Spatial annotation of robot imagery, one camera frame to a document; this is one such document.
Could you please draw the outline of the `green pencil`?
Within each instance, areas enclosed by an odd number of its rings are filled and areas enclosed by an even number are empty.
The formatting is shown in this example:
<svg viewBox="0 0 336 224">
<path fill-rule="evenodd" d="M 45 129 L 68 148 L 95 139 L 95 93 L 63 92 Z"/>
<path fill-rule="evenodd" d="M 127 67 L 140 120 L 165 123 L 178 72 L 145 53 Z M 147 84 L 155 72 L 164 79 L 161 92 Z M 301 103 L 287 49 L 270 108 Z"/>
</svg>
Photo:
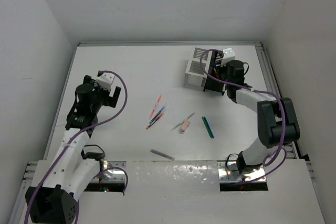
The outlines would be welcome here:
<svg viewBox="0 0 336 224">
<path fill-rule="evenodd" d="M 207 132 L 208 132 L 210 138 L 213 138 L 213 137 L 212 137 L 212 134 L 211 134 L 211 132 L 210 132 L 210 130 L 209 130 L 208 124 L 206 123 L 205 118 L 204 118 L 203 116 L 202 116 L 202 121 L 203 121 L 203 123 L 204 123 L 204 125 L 205 125 L 205 127 L 206 127 L 206 130 L 207 130 Z"/>
</svg>

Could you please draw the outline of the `white green pen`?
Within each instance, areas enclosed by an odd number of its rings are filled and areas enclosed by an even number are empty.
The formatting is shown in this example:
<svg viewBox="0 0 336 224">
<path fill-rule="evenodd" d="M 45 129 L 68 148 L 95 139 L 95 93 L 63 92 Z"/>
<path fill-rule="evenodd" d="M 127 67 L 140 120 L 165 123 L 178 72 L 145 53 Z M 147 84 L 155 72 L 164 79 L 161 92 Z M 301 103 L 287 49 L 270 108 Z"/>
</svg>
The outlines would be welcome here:
<svg viewBox="0 0 336 224">
<path fill-rule="evenodd" d="M 180 121 L 176 126 L 174 126 L 171 129 L 171 131 L 174 131 L 177 127 L 179 127 L 180 125 L 182 125 L 186 120 L 190 119 L 194 114 L 195 114 L 195 112 L 193 112 L 192 114 L 190 114 L 189 116 L 187 116 L 185 119 L 183 119 L 182 121 Z"/>
</svg>

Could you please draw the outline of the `light blue pencil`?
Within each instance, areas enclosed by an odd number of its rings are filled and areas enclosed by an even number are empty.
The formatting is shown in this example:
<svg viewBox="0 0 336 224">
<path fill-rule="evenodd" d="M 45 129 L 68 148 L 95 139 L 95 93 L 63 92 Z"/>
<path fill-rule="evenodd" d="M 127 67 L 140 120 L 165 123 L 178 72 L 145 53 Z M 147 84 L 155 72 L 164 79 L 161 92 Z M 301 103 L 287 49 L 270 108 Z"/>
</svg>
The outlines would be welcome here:
<svg viewBox="0 0 336 224">
<path fill-rule="evenodd" d="M 212 130 L 211 130 L 211 127 L 210 127 L 210 125 L 209 125 L 209 123 L 208 123 L 208 120 L 207 120 L 206 117 L 204 117 L 204 118 L 205 118 L 206 123 L 208 124 L 208 127 L 209 127 L 209 130 L 210 130 L 211 134 L 212 134 L 212 137 L 214 138 L 214 134 L 213 134 L 213 132 L 212 132 Z"/>
</svg>

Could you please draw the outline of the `pink eraser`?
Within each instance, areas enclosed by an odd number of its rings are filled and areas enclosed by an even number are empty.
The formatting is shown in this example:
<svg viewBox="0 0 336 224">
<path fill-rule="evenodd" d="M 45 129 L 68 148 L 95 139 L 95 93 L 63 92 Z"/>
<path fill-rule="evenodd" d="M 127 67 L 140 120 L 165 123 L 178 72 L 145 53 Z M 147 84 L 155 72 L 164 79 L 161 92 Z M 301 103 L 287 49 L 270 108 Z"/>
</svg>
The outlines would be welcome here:
<svg viewBox="0 0 336 224">
<path fill-rule="evenodd" d="M 181 133 L 185 133 L 185 131 L 187 130 L 187 128 L 189 127 L 189 125 L 190 125 L 190 121 L 189 120 L 185 120 L 182 123 L 181 127 L 180 127 L 180 132 Z"/>
</svg>

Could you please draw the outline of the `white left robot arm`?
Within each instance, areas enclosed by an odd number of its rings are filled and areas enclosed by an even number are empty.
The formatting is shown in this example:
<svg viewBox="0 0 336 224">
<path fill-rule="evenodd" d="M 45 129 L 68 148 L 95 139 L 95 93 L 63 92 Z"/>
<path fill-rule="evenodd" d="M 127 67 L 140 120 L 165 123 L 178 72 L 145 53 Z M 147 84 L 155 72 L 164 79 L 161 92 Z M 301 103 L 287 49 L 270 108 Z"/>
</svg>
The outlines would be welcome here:
<svg viewBox="0 0 336 224">
<path fill-rule="evenodd" d="M 86 155 L 83 148 L 97 126 L 112 120 L 99 122 L 99 110 L 103 106 L 115 108 L 120 92 L 127 91 L 125 85 L 111 91 L 118 77 L 113 71 L 100 70 L 96 78 L 85 76 L 76 87 L 56 156 L 38 185 L 26 192 L 24 223 L 77 223 L 81 194 L 103 172 L 101 155 Z"/>
</svg>

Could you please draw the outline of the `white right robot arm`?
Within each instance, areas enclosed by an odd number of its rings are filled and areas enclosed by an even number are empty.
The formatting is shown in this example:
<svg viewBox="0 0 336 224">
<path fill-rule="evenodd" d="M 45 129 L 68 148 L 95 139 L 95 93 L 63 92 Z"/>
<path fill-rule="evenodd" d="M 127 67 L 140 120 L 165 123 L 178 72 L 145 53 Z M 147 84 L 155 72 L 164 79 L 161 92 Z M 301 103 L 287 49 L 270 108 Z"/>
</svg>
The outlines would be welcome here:
<svg viewBox="0 0 336 224">
<path fill-rule="evenodd" d="M 279 98 L 266 91 L 254 90 L 245 83 L 245 63 L 231 60 L 220 67 L 227 96 L 236 104 L 257 113 L 258 137 L 238 154 L 236 167 L 247 173 L 266 164 L 267 157 L 276 157 L 284 145 L 300 138 L 300 128 L 290 98 Z"/>
</svg>

